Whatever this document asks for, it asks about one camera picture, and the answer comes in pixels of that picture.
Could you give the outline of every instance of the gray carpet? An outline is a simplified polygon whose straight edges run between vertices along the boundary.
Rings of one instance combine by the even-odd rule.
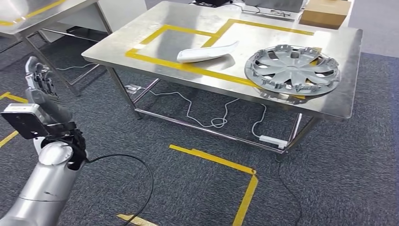
[[[42,49],[57,67],[84,65],[80,53],[90,42],[64,37]],[[21,96],[26,87],[23,66],[29,54],[0,68],[0,93]],[[323,121],[281,166],[281,177],[298,196],[301,226],[396,226],[397,166],[395,140],[399,94],[393,79],[399,59],[362,54],[353,117],[345,122]],[[74,78],[84,70],[65,71]],[[125,84],[145,86],[151,78],[118,71]],[[90,157],[129,153],[143,158],[154,171],[153,197],[140,217],[162,226],[231,225],[250,175],[168,148],[176,144],[196,148],[257,171],[259,184],[244,220],[245,226],[291,226],[299,209],[277,178],[274,154],[221,139],[167,121],[145,117],[137,121],[104,68],[78,85],[74,97],[56,78],[60,96],[68,102],[84,132]],[[207,123],[224,114],[233,100],[198,89],[162,81],[154,92],[180,91],[193,101],[192,116]],[[4,108],[9,100],[1,100]],[[188,104],[178,96],[148,94],[139,104],[174,118],[186,119]],[[240,100],[229,106],[229,121],[219,129],[255,140],[250,128],[263,108]],[[289,133],[294,114],[268,108],[258,132],[279,138]],[[1,137],[12,128],[0,119]],[[15,137],[0,149],[0,216],[12,205],[37,161],[32,142]],[[123,223],[117,214],[131,214],[142,205],[149,187],[145,168],[130,159],[112,158],[87,165],[74,187],[60,226]]]

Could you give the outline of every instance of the black cable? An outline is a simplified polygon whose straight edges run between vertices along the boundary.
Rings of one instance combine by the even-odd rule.
[[[255,14],[258,14],[258,13],[261,12],[261,9],[258,6],[254,6],[254,7],[258,10],[257,12],[254,12],[254,11],[251,11],[251,10],[245,10],[245,9],[242,9],[241,11],[251,12],[251,13],[255,13]]]
[[[289,189],[289,188],[287,187],[286,183],[284,183],[284,181],[281,179],[281,177],[280,177],[281,162],[278,161],[277,163],[278,163],[278,165],[279,165],[278,170],[277,170],[277,176],[278,176],[280,182],[283,184],[283,186],[284,186],[284,187],[288,190],[288,192],[292,195],[292,197],[294,198],[294,200],[295,200],[295,202],[297,203],[298,208],[299,208],[299,216],[298,216],[298,218],[296,219],[295,224],[294,224],[295,226],[297,226],[298,223],[299,223],[299,221],[300,221],[301,218],[302,218],[302,206],[301,206],[301,202],[299,201],[299,199],[297,198],[297,196],[296,196],[294,193],[292,193],[291,189]]]
[[[150,177],[151,177],[151,188],[150,188],[150,192],[148,194],[147,200],[145,201],[144,205],[139,209],[139,211],[137,211],[136,214],[134,214],[129,220],[126,221],[126,223],[123,224],[123,226],[126,226],[135,217],[137,217],[137,215],[139,215],[145,209],[145,207],[147,206],[148,202],[150,201],[151,196],[152,196],[152,192],[154,190],[154,176],[152,174],[152,171],[151,171],[150,167],[143,160],[141,160],[140,158],[134,157],[132,155],[128,155],[128,154],[109,154],[109,155],[100,156],[100,157],[95,158],[93,160],[87,160],[86,162],[87,163],[93,163],[93,162],[96,162],[96,161],[98,161],[100,159],[108,158],[108,157],[112,157],[112,156],[125,156],[125,157],[129,157],[129,158],[133,158],[133,159],[138,160],[139,162],[141,162],[147,168],[147,171],[148,171],[148,173],[150,174]]]
[[[226,3],[226,4],[223,4],[223,5],[221,5],[221,6],[218,6],[218,7],[227,6],[227,5],[234,5],[234,6],[238,6],[238,7],[240,7],[240,8],[241,8],[241,10],[242,10],[242,6],[236,5],[236,4],[234,4],[234,3]]]
[[[291,13],[287,13],[287,12],[284,12],[284,11],[282,11],[282,10],[276,10],[276,9],[271,9],[270,10],[270,12],[276,12],[277,14],[277,16],[283,16],[283,17],[286,17],[286,16],[291,16]]]
[[[61,142],[66,143],[66,144],[67,144],[68,146],[70,146],[72,149],[78,150],[79,152],[82,151],[82,150],[80,150],[79,147],[77,147],[77,146],[76,146],[75,144],[73,144],[72,142],[69,142],[69,141],[64,140],[64,139],[61,139],[61,138],[48,137],[47,140],[61,141]],[[139,209],[139,211],[137,211],[135,214],[133,214],[133,216],[132,216],[130,219],[128,219],[128,220],[123,224],[123,226],[126,226],[126,225],[128,225],[135,217],[137,217],[137,216],[145,209],[145,207],[147,206],[148,202],[150,201],[151,196],[152,196],[152,192],[153,192],[153,190],[154,190],[154,175],[152,174],[152,171],[151,171],[150,167],[149,167],[142,159],[140,159],[140,158],[138,158],[138,157],[134,157],[134,156],[129,155],[129,154],[108,154],[108,155],[103,155],[103,156],[100,156],[100,157],[95,158],[95,159],[92,159],[92,160],[89,160],[89,159],[86,158],[85,156],[83,156],[83,157],[85,158],[85,162],[87,162],[87,163],[94,163],[94,162],[96,162],[96,161],[98,161],[98,160],[100,160],[100,159],[104,159],[104,158],[108,158],[108,157],[113,157],[113,156],[125,156],[125,157],[129,157],[129,158],[133,158],[133,159],[138,160],[139,162],[141,162],[141,163],[146,167],[148,173],[150,174],[150,178],[151,178],[150,192],[148,193],[148,197],[147,197],[147,199],[145,200],[144,205]]]

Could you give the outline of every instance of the white plastic part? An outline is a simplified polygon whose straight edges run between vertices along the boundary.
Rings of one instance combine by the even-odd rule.
[[[189,48],[179,52],[177,61],[180,63],[193,63],[222,57],[235,50],[239,41],[230,45],[205,48]]]
[[[35,149],[36,149],[36,152],[38,155],[40,155],[41,143],[43,142],[44,139],[45,139],[45,137],[37,137],[37,138],[33,139],[33,145],[35,146]]]

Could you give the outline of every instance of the yellow floor tape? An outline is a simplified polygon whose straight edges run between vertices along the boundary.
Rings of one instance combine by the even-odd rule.
[[[11,95],[10,92],[3,93],[3,94],[0,96],[0,100],[3,99],[3,98],[5,98],[5,97],[7,97],[8,99],[11,99],[11,100],[15,100],[15,101],[17,101],[17,102],[19,102],[19,103],[24,103],[24,104],[28,103],[28,100],[27,100],[27,99],[22,98],[22,97],[17,97],[17,96]]]
[[[16,135],[18,135],[17,131],[12,132],[10,135],[8,135],[6,138],[2,139],[0,141],[0,148],[3,147],[8,141],[10,141],[12,138],[14,138]]]
[[[242,172],[252,175],[251,181],[248,184],[247,190],[245,191],[245,194],[244,194],[244,198],[242,198],[241,204],[239,206],[239,209],[236,213],[236,216],[235,216],[233,224],[232,224],[233,226],[241,226],[242,222],[244,221],[244,217],[247,213],[249,204],[252,201],[252,197],[254,196],[256,186],[258,185],[258,178],[256,177],[256,171],[251,169],[250,167],[243,166],[243,165],[237,164],[235,162],[231,162],[229,160],[222,159],[220,157],[217,157],[217,156],[214,156],[214,155],[211,155],[211,154],[208,154],[208,153],[196,150],[196,149],[186,149],[186,148],[179,147],[176,145],[170,145],[169,148],[180,151],[180,152],[184,152],[187,154],[192,154],[194,156],[197,156],[197,157],[200,157],[203,159],[214,161],[219,164],[222,164],[222,165],[225,165],[225,166],[231,167],[233,169],[240,170]]]
[[[124,220],[129,220],[133,215],[124,215],[124,214],[118,214],[117,215],[119,218],[124,219]],[[150,221],[146,221],[143,218],[135,217],[131,223],[133,225],[137,226],[158,226],[154,223],[151,223]]]

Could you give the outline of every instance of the metal surface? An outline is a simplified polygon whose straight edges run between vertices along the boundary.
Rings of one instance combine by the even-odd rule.
[[[47,28],[42,28],[41,30],[42,31],[47,31],[47,32],[52,32],[52,33],[57,33],[57,34],[63,34],[63,35],[74,37],[74,38],[78,38],[78,39],[84,39],[84,40],[88,40],[88,41],[99,42],[99,41],[94,40],[94,39],[80,37],[80,36],[77,36],[77,35],[74,35],[74,34],[70,34],[70,33],[66,33],[66,32],[59,32],[59,31],[55,31],[55,30],[51,30],[51,29],[47,29]]]
[[[85,78],[99,65],[94,66],[72,82],[69,82],[28,38],[33,35],[32,33],[42,29],[47,32],[98,42],[97,40],[44,28],[44,26],[57,22],[60,19],[94,3],[107,31],[110,31],[111,29],[109,24],[106,21],[97,1],[98,0],[0,0],[0,36],[16,37],[20,40],[5,48],[2,52],[22,41],[25,42],[38,56],[42,63],[46,64],[54,74],[58,76],[63,83],[65,83],[73,94],[79,95],[73,85]]]
[[[67,167],[72,148],[64,142],[47,144],[14,205],[0,219],[1,226],[56,226],[82,170]]]
[[[292,126],[291,133],[289,134],[288,143],[290,143],[295,137],[296,133],[298,132],[299,124],[301,123],[302,114],[297,114],[294,125]]]
[[[285,152],[288,152],[294,149],[305,136],[313,129],[314,126],[320,121],[320,118],[312,117],[308,123],[302,128],[302,130],[295,136],[295,138],[288,143],[287,147],[284,149]]]
[[[245,140],[245,139],[242,139],[242,138],[239,138],[239,137],[234,137],[234,136],[227,135],[227,134],[224,134],[224,133],[216,132],[216,131],[213,131],[213,130],[210,130],[210,129],[206,129],[206,128],[203,128],[203,127],[194,126],[194,125],[188,124],[188,123],[186,123],[184,121],[180,121],[180,120],[177,120],[177,119],[172,119],[172,118],[160,115],[160,114],[152,113],[152,112],[145,111],[145,110],[138,109],[138,108],[136,109],[136,111],[138,111],[140,113],[143,113],[143,114],[150,115],[150,116],[154,116],[154,117],[157,117],[157,118],[160,118],[160,119],[165,119],[167,121],[171,121],[171,122],[174,122],[174,123],[177,123],[177,124],[180,124],[180,125],[184,125],[184,126],[187,126],[187,127],[193,128],[193,129],[198,129],[198,130],[201,130],[201,131],[204,131],[206,133],[210,133],[210,134],[213,134],[213,135],[216,135],[216,136],[224,137],[224,138],[227,138],[227,139],[230,139],[230,140],[234,140],[234,141],[240,141],[240,142],[245,143],[247,145],[260,147],[262,149],[265,149],[265,150],[268,150],[268,151],[272,151],[272,152],[276,152],[276,153],[283,153],[283,150],[280,150],[280,149],[277,149],[277,148],[269,147],[267,145],[262,145],[262,144],[259,144],[259,143],[256,143],[256,142],[253,142],[253,141],[250,141],[250,140]]]
[[[100,65],[95,65],[94,67],[90,68],[90,70],[88,70],[87,72],[79,75],[78,78],[76,78],[75,80],[73,80],[71,82],[71,85],[75,85],[76,83],[78,83],[80,80],[84,79],[86,77],[86,75],[88,75],[90,72],[94,71],[96,68],[98,68]]]
[[[137,102],[138,102],[142,97],[144,97],[144,95],[145,95],[146,93],[148,93],[148,92],[151,90],[151,88],[154,87],[159,81],[160,81],[160,79],[155,79],[154,81],[152,81],[151,84],[148,85],[148,86],[143,90],[143,92],[141,92],[141,93],[133,100],[133,103],[134,103],[134,104],[137,103]]]
[[[215,40],[209,36],[215,36],[215,33],[229,19],[268,25],[259,27],[240,23],[232,24],[214,45],[223,45],[232,40],[239,40],[240,44],[233,53],[219,59],[189,66],[202,68],[216,74],[227,74],[229,78],[246,81],[244,65],[256,51],[279,44],[290,44],[322,49],[323,53],[339,63],[342,81],[336,89],[325,95],[295,97],[203,75],[203,73],[187,72],[187,65],[175,63],[172,66],[165,66],[146,61],[146,57],[135,59],[126,56],[128,51],[137,49],[137,53],[142,56],[158,58],[161,59],[161,62],[162,60],[176,62],[179,51],[187,48],[199,48],[209,40]],[[165,30],[151,42],[143,44],[146,38],[165,24],[185,29]],[[202,33],[193,33],[192,29],[202,31]],[[305,32],[298,33],[292,29]],[[361,30],[353,28],[332,31],[242,12],[161,2],[82,55],[90,62],[108,67],[126,69],[252,102],[281,106],[286,110],[306,113],[319,118],[341,120],[350,118],[352,113],[362,34]]]
[[[57,22],[98,0],[0,0],[0,36],[17,37]]]
[[[39,34],[39,33],[38,33],[38,32],[35,32],[35,33],[33,33],[33,34],[30,34],[30,35],[27,36],[27,38],[30,38],[30,37],[32,37],[32,36],[34,36],[34,35],[36,35],[36,34]],[[15,41],[15,42],[11,43],[10,45],[8,45],[7,47],[5,47],[4,49],[0,50],[0,53],[9,50],[10,48],[12,48],[12,47],[18,45],[18,44],[21,43],[21,42],[22,42],[22,40]]]
[[[341,80],[336,60],[314,48],[290,45],[257,51],[247,60],[245,75],[264,89],[300,96],[328,93]]]
[[[129,94],[126,92],[125,86],[123,86],[123,83],[120,80],[120,78],[119,78],[118,74],[116,73],[115,69],[113,69],[112,67],[106,67],[106,68],[107,68],[109,74],[111,75],[111,78],[115,82],[116,86],[118,87],[119,91],[123,95],[123,98],[127,101],[127,103],[129,104],[130,108],[132,108],[136,118],[137,119],[141,119],[140,114],[136,111],[135,104],[133,103],[132,99],[130,99]]]

